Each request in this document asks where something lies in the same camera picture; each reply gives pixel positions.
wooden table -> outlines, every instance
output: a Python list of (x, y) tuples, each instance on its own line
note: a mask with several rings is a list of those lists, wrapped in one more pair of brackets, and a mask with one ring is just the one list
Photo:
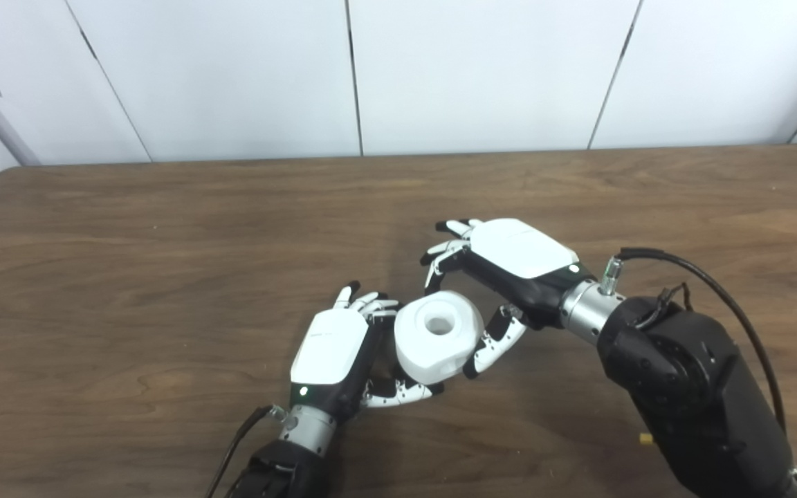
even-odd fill
[[(528, 221), (595, 271), (624, 245), (711, 271), (771, 352), (797, 460), (797, 145), (25, 167), (0, 174), (0, 498), (200, 496), (238, 423), (287, 401), (313, 314), (354, 278), (420, 296), (456, 217)], [(621, 291), (681, 280), (633, 262)], [(529, 333), (476, 381), (352, 421), (334, 495), (688, 496), (643, 429), (591, 347)]]

robotic finger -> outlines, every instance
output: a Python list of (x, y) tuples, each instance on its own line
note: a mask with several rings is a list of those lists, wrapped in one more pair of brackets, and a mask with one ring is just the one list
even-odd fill
[(352, 302), (352, 294), (357, 293), (360, 287), (361, 284), (358, 283), (358, 280), (353, 280), (346, 284), (344, 288), (340, 289), (338, 298), (334, 302), (334, 309), (349, 308), (349, 305)]
[(436, 394), (442, 394), (445, 385), (442, 382), (433, 385), (423, 385), (411, 379), (372, 379), (368, 381), (368, 389), (361, 405), (380, 409), (381, 407), (398, 407), (426, 400)]
[(376, 299), (373, 302), (367, 303), (362, 309), (358, 310), (363, 316), (395, 316), (396, 308), (401, 306), (401, 303), (395, 299)]
[(449, 240), (438, 243), (427, 249), (423, 257), (420, 258), (421, 265), (430, 265), (429, 275), (426, 275), (424, 286), (425, 294), (430, 295), (440, 290), (442, 280), (445, 279), (446, 272), (456, 271), (462, 268), (459, 256), (467, 251), (471, 242), (475, 227), (481, 225), (481, 220), (448, 220), (436, 223), (436, 231), (448, 232), (459, 240)]
[(383, 294), (380, 293), (367, 293), (364, 296), (355, 299), (355, 302), (352, 302), (352, 304), (349, 305), (349, 309), (361, 312), (361, 310), (363, 310), (365, 306), (373, 302), (376, 302), (376, 300), (378, 299), (382, 299), (382, 297), (385, 296), (383, 296)]
[(463, 365), (463, 375), (473, 379), (494, 365), (503, 353), (509, 350), (522, 337), (528, 327), (520, 320), (521, 310), (511, 304), (500, 306), (490, 322), (484, 327), (484, 334)]

black cable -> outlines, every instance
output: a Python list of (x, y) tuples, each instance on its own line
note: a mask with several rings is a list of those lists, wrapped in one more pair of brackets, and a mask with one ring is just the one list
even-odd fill
[(698, 268), (695, 264), (692, 264), (692, 262), (676, 255), (671, 255), (668, 252), (661, 251), (660, 249), (651, 249), (649, 247), (623, 247), (620, 249), (620, 253), (614, 256), (614, 258), (622, 259), (622, 261), (628, 261), (628, 259), (658, 259), (659, 261), (667, 261), (690, 271), (690, 273), (696, 275), (696, 277), (709, 286), (712, 291), (715, 291), (715, 294), (720, 297), (722, 302), (731, 309), (731, 312), (733, 312), (737, 320), (740, 321), (740, 325), (742, 325), (743, 330), (746, 331), (746, 336), (749, 337), (749, 342), (752, 343), (752, 347), (755, 349), (755, 355), (758, 356), (759, 362), (762, 363), (764, 375), (768, 379), (768, 388), (771, 390), (774, 416), (777, 417), (777, 423), (783, 432), (785, 432), (783, 396), (780, 394), (780, 387), (777, 382), (777, 376), (774, 374), (774, 369), (771, 366), (771, 359), (768, 358), (768, 353), (764, 349), (761, 338), (758, 337), (758, 332), (756, 332), (755, 327), (752, 326), (752, 322), (749, 321), (749, 318), (746, 317), (746, 314), (743, 313), (743, 309), (735, 302), (731, 294), (728, 294), (728, 291), (719, 286), (714, 278), (709, 277), (709, 274), (706, 274), (705, 271)]
[(221, 483), (221, 479), (223, 479), (223, 474), (227, 472), (227, 467), (230, 465), (230, 460), (232, 460), (232, 456), (235, 453), (235, 448), (238, 447), (238, 443), (244, 438), (244, 436), (250, 431), (250, 429), (257, 423), (260, 422), (269, 410), (272, 410), (273, 406), (268, 405), (265, 407), (258, 407), (254, 410), (254, 413), (250, 414), (248, 419), (241, 423), (238, 428), (238, 431), (235, 431), (235, 437), (233, 441), (230, 442), (230, 445), (227, 447), (227, 452), (223, 455), (223, 460), (221, 461), (221, 465), (217, 467), (217, 472), (214, 474), (214, 479), (211, 481), (211, 484), (208, 485), (208, 491), (205, 492), (205, 498), (212, 498), (214, 495), (214, 490), (217, 489), (217, 485)]
[(646, 316), (644, 320), (635, 325), (636, 329), (645, 330), (654, 324), (658, 319), (661, 319), (666, 311), (670, 308), (670, 303), (674, 299), (678, 291), (684, 290), (684, 309), (693, 311), (693, 306), (690, 305), (690, 289), (686, 282), (682, 282), (679, 286), (671, 289), (664, 289), (659, 296), (657, 296), (657, 308)]

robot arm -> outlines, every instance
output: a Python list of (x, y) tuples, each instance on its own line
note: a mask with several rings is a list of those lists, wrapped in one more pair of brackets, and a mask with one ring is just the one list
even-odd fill
[(398, 406), (439, 393), (438, 386), (412, 385), (404, 378), (369, 377), (381, 338), (392, 330), (400, 305), (380, 293), (352, 299), (358, 287), (358, 282), (347, 284), (333, 308), (314, 316), (291, 365), (290, 412), (281, 407), (255, 412), (228, 450), (209, 498), (238, 439), (266, 414), (282, 423), (282, 431), (254, 452), (227, 498), (326, 496), (325, 456), (339, 426), (366, 406)]
[[(671, 295), (626, 299), (616, 293), (622, 259), (611, 259), (599, 283), (576, 253), (521, 221), (446, 221), (436, 228), (459, 240), (421, 259), (430, 265), (427, 293), (447, 272), (462, 270), (509, 301), (483, 338), (499, 347), (480, 343), (467, 376), (490, 366), (523, 326), (567, 329), (592, 344), (607, 377), (629, 391), (690, 491), (702, 498), (797, 497), (781, 404), (775, 418), (721, 324), (672, 303)], [(477, 356), (486, 350), (483, 362)]]

hole in cylinder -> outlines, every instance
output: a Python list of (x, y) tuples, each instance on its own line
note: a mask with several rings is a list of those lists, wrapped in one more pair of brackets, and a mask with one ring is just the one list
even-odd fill
[(427, 316), (426, 330), (437, 336), (445, 335), (453, 330), (452, 316)]

